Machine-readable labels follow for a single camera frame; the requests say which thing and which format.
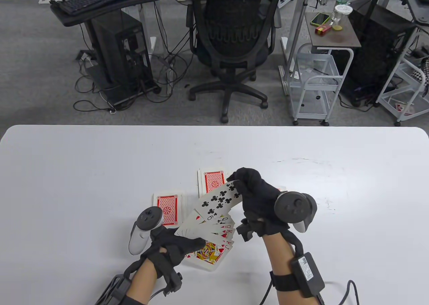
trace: floor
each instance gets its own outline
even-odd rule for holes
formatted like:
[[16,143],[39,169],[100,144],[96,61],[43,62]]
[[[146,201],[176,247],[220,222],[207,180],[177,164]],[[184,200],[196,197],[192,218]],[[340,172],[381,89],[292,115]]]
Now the floor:
[[[209,70],[195,58],[185,78],[175,86],[173,96],[165,103],[155,104],[146,98],[139,98],[129,110],[113,115],[106,111],[75,111],[72,105],[77,100],[88,99],[100,107],[106,105],[98,95],[80,94],[73,89],[80,76],[75,57],[79,49],[86,48],[80,27],[62,26],[49,6],[39,5],[37,1],[0,0],[0,137],[15,124],[220,124],[221,93],[197,96],[196,102],[187,100],[187,89],[190,86],[213,79]],[[315,0],[310,0],[309,4],[314,6]],[[330,0],[325,8],[331,10],[333,4],[334,0]],[[186,7],[174,0],[163,0],[161,5],[171,50],[171,45],[175,46],[186,33]],[[233,95],[229,125],[292,124],[277,67],[284,62],[279,38],[287,36],[294,6],[292,2],[282,8],[283,28],[277,32],[276,50],[258,69],[256,82],[250,83],[268,95],[268,109],[261,110],[259,102],[253,98]],[[410,17],[408,10],[397,0],[391,0],[389,8],[404,17]],[[146,9],[146,16],[150,34],[159,36],[153,6]],[[303,26],[299,44],[308,40],[308,31]],[[157,43],[156,52],[161,53],[160,43]],[[190,52],[185,51],[182,55],[189,62]],[[184,65],[178,60],[176,68],[180,74]],[[160,69],[160,65],[155,63],[155,75],[157,69]],[[83,80],[79,86],[80,89],[89,89],[90,81]],[[342,108],[339,103],[330,120],[332,126],[392,126],[393,122],[393,116],[382,107],[362,113]],[[317,126],[319,123],[307,120],[300,121],[300,125]],[[404,126],[421,127],[429,132],[429,115],[404,122]]]

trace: black pc case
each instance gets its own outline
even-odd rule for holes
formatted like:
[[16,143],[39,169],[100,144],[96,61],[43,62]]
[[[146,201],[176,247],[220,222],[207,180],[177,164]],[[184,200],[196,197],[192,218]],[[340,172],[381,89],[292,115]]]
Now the black pc case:
[[104,92],[109,102],[118,103],[121,99],[135,96],[139,80],[144,81],[145,91],[159,88],[153,81],[140,21],[121,10],[115,10],[94,18],[92,24],[105,61],[103,69],[112,83],[122,86]]
[[[350,4],[353,12],[349,20],[362,47],[354,51],[341,93],[354,106],[359,106],[362,100],[377,98],[415,27],[414,23],[379,5],[366,20],[370,4],[369,0],[355,0]],[[348,61],[349,55],[345,53],[332,52],[340,74]]]

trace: label sticker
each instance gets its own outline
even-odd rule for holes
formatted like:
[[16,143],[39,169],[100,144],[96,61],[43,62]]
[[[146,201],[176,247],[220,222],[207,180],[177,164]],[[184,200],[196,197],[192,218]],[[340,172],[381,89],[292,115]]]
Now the label sticker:
[[305,279],[308,282],[314,276],[313,276],[313,272],[310,269],[310,266],[307,263],[307,259],[305,259],[305,257],[299,258],[298,263],[299,263],[299,267],[301,267],[301,270],[304,273]]

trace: smartphone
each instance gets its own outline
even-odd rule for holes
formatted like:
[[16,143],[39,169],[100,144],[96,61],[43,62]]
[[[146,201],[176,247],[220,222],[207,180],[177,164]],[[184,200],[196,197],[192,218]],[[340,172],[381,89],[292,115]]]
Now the smartphone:
[[313,18],[313,20],[311,20],[311,24],[313,26],[320,26],[326,22],[328,22],[331,19],[331,16],[329,14],[326,13],[318,13],[316,17]]

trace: black glove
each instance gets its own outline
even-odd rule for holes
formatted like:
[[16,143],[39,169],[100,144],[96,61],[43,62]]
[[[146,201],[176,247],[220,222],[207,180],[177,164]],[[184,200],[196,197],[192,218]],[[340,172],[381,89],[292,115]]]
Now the black glove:
[[[157,278],[161,278],[164,273],[171,271],[173,267],[181,263],[187,253],[200,250],[205,246],[205,240],[202,238],[189,239],[185,237],[175,236],[175,229],[167,229],[160,226],[150,232],[150,239],[152,244],[150,247],[141,254],[138,261],[133,262],[124,272],[124,276],[129,278],[130,274],[140,268],[146,259],[149,259],[155,265],[157,271]],[[160,253],[160,248],[164,247],[167,253]]]
[[280,190],[266,183],[257,170],[240,168],[227,181],[234,181],[243,197],[243,211],[252,230],[259,236],[273,235],[289,229],[274,213],[274,204]]
[[[160,253],[161,256],[165,257],[168,262],[173,266],[177,266],[185,258],[185,255],[194,251],[200,250],[205,246],[205,240],[202,238],[189,239],[185,237],[175,236],[177,228],[167,229],[164,226],[160,226],[150,232],[150,239],[152,239],[152,245],[141,254],[141,258],[147,257],[151,259],[155,253],[160,253],[161,247],[167,250],[167,253]],[[161,272],[157,270],[158,278],[162,276]]]

